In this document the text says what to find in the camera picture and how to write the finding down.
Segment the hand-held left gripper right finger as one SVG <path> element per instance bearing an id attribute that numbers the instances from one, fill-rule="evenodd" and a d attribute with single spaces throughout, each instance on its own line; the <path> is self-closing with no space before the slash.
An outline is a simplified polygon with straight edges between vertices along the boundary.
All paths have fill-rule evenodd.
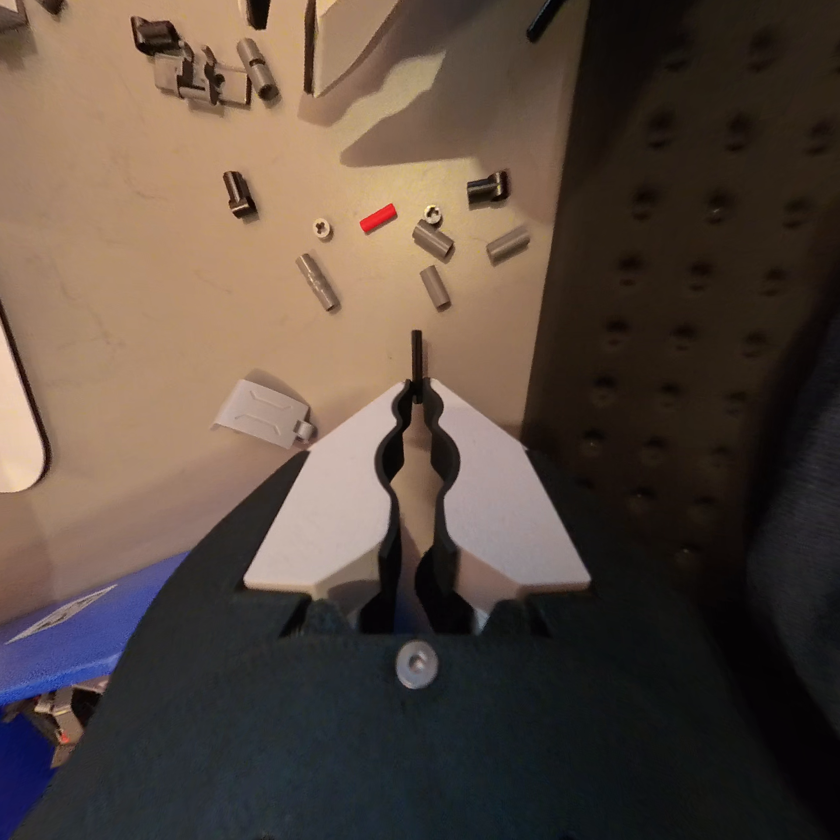
<path id="1" fill-rule="evenodd" d="M 428 618 L 488 618 L 500 602 L 583 592 L 591 575 L 528 450 L 441 381 L 423 383 L 441 481 L 418 565 Z"/>

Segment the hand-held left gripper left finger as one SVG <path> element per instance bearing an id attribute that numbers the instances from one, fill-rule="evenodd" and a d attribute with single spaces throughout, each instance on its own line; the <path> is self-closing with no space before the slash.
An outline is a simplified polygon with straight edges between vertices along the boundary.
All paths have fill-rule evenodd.
<path id="1" fill-rule="evenodd" d="M 376 456 L 397 431 L 393 385 L 310 447 L 244 575 L 255 592 L 365 606 L 381 591 L 380 552 L 392 524 L 390 483 Z"/>

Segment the grey toy tube sleeve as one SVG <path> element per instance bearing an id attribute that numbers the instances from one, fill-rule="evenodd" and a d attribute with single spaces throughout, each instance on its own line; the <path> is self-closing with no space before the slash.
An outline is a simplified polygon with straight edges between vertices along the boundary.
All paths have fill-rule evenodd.
<path id="1" fill-rule="evenodd" d="M 445 310 L 452 305 L 447 288 L 436 266 L 428 266 L 422 269 L 419 276 L 436 310 Z"/>
<path id="2" fill-rule="evenodd" d="M 491 240 L 486 245 L 490 263 L 495 266 L 521 253 L 530 244 L 531 236 L 527 226 L 520 225 Z"/>
<path id="3" fill-rule="evenodd" d="M 417 221 L 412 237 L 418 247 L 444 263 L 449 261 L 454 253 L 455 241 L 423 218 Z"/>

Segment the blue plastic bin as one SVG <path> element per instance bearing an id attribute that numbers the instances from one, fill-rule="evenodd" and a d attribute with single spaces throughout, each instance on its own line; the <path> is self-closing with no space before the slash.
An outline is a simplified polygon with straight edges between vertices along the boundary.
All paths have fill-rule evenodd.
<path id="1" fill-rule="evenodd" d="M 1 628 L 1 706 L 87 679 L 110 676 L 178 553 Z M 56 770 L 52 749 L 21 717 L 1 725 L 1 838 L 10 838 Z"/>

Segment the pile of toy building parts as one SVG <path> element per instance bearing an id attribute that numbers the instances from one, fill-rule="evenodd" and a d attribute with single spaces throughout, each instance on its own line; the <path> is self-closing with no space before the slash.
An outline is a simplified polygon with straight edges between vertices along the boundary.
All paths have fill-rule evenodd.
<path id="1" fill-rule="evenodd" d="M 2 731 L 25 719 L 52 749 L 49 769 L 66 763 L 84 735 L 110 682 L 110 675 L 84 680 L 2 707 Z"/>

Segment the grey two-part toy connector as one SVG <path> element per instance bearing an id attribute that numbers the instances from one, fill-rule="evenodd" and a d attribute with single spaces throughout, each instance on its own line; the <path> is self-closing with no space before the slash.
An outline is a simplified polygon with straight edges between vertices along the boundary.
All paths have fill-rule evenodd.
<path id="1" fill-rule="evenodd" d="M 279 88 L 257 43 L 252 38 L 237 42 L 237 52 L 259 99 L 272 102 L 279 97 Z"/>

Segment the grey toy hinge assembly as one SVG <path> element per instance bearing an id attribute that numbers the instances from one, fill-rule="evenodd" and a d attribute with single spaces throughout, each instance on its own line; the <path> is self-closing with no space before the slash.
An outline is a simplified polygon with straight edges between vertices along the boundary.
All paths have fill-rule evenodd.
<path id="1" fill-rule="evenodd" d="M 192 100 L 208 107 L 247 108 L 251 99 L 251 80 L 245 69 L 219 64 L 208 47 L 191 51 L 158 53 L 153 58 L 156 88 L 182 100 Z"/>

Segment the black toy pin connector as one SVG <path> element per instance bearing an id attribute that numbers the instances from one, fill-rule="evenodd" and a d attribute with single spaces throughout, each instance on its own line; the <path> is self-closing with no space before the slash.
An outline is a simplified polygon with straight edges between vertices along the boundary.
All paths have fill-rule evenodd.
<path id="1" fill-rule="evenodd" d="M 241 172 L 226 171 L 223 173 L 223 180 L 227 191 L 228 208 L 232 215 L 241 219 L 258 213 L 255 199 Z"/>
<path id="2" fill-rule="evenodd" d="M 134 46 L 146 56 L 173 53 L 181 49 L 182 39 L 170 20 L 132 16 L 130 24 Z"/>
<path id="3" fill-rule="evenodd" d="M 504 202 L 510 195 L 508 170 L 494 171 L 484 178 L 466 184 L 467 203 L 470 207 Z"/>

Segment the grey curved toy panel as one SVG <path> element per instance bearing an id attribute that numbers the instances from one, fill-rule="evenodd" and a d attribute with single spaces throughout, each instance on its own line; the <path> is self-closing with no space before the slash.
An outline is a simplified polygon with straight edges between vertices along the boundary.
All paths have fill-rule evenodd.
<path id="1" fill-rule="evenodd" d="M 317 440 L 319 431 L 310 414 L 310 405 L 294 395 L 238 379 L 208 428 L 213 431 L 226 428 L 290 449 Z"/>

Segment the black perforated board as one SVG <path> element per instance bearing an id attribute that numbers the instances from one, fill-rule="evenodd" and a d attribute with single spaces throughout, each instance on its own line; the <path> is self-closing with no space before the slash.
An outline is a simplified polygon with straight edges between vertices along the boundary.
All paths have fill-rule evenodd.
<path id="1" fill-rule="evenodd" d="M 838 302 L 838 41 L 838 2 L 590 3 L 522 437 L 696 592 Z"/>

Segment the white metal stand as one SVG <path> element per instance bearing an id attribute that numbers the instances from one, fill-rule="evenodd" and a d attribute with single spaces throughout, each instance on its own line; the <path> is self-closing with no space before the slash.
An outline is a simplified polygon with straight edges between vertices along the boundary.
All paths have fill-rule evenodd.
<path id="1" fill-rule="evenodd" d="M 35 394 L 1 307 L 1 493 L 34 487 L 47 474 L 51 456 Z"/>

